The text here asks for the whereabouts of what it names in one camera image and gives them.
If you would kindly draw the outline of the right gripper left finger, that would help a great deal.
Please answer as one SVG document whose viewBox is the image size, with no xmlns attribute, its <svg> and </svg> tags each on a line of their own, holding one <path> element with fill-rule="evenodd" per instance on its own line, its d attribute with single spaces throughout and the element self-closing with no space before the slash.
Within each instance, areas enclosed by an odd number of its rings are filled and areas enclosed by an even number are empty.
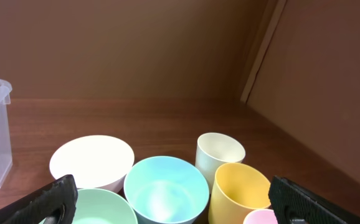
<svg viewBox="0 0 360 224">
<path fill-rule="evenodd" d="M 72 175 L 65 175 L 0 209 L 0 224 L 71 224 L 78 190 Z"/>
</svg>

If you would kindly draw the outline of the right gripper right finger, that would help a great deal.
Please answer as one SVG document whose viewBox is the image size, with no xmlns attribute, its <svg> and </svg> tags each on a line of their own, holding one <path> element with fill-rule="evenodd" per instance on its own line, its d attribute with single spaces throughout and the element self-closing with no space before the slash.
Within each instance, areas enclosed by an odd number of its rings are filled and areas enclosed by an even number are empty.
<svg viewBox="0 0 360 224">
<path fill-rule="evenodd" d="M 279 224 L 360 224 L 359 216 L 285 177 L 273 177 L 268 196 Z"/>
</svg>

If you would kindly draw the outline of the mint green small bowl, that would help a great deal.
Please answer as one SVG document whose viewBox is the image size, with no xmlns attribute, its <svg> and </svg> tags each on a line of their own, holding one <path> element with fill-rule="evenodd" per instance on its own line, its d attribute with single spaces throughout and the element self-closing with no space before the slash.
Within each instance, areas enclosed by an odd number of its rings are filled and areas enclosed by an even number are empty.
<svg viewBox="0 0 360 224">
<path fill-rule="evenodd" d="M 138 220 L 122 196 L 104 189 L 80 189 L 72 224 L 138 224 Z"/>
</svg>

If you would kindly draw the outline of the pink cup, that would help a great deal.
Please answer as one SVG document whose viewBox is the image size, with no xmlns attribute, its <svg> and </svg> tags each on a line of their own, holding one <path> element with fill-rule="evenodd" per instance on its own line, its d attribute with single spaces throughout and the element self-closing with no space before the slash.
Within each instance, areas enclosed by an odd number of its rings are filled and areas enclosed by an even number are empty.
<svg viewBox="0 0 360 224">
<path fill-rule="evenodd" d="M 272 209 L 258 209 L 251 211 L 244 219 L 243 224 L 278 224 Z"/>
</svg>

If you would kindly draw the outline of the yellow cup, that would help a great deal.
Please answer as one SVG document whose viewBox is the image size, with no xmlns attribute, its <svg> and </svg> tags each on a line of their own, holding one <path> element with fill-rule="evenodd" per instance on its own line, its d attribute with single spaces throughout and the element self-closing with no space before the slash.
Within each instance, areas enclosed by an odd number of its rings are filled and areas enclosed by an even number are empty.
<svg viewBox="0 0 360 224">
<path fill-rule="evenodd" d="M 238 224 L 252 211 L 271 206 L 270 181 L 257 169 L 226 163 L 215 172 L 208 211 L 209 224 Z"/>
</svg>

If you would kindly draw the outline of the white pink small bowl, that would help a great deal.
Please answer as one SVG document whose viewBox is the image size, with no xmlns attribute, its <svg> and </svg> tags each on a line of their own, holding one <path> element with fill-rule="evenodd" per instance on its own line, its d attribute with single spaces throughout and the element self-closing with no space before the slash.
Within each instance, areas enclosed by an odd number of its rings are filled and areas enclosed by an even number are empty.
<svg viewBox="0 0 360 224">
<path fill-rule="evenodd" d="M 58 179 L 71 174 L 79 189 L 119 192 L 135 163 L 131 146 L 107 135 L 90 135 L 60 146 L 49 162 L 51 175 Z"/>
</svg>

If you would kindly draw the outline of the cream cup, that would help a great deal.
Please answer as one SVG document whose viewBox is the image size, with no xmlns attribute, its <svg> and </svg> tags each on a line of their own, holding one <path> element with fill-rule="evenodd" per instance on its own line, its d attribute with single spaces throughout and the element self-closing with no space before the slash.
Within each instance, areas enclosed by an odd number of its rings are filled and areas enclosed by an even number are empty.
<svg viewBox="0 0 360 224">
<path fill-rule="evenodd" d="M 221 133 L 204 133 L 197 139 L 195 167 L 205 177 L 212 191 L 215 172 L 225 163 L 241 163 L 245 149 L 236 139 Z"/>
</svg>

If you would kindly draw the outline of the light blue small bowl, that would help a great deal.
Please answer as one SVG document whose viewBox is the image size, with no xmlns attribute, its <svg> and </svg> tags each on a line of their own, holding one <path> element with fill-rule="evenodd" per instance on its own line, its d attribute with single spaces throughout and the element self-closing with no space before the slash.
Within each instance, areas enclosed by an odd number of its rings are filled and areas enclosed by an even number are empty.
<svg viewBox="0 0 360 224">
<path fill-rule="evenodd" d="M 140 224 L 188 224 L 209 201 L 206 179 L 192 164 L 170 156 L 136 163 L 125 177 L 125 197 Z"/>
</svg>

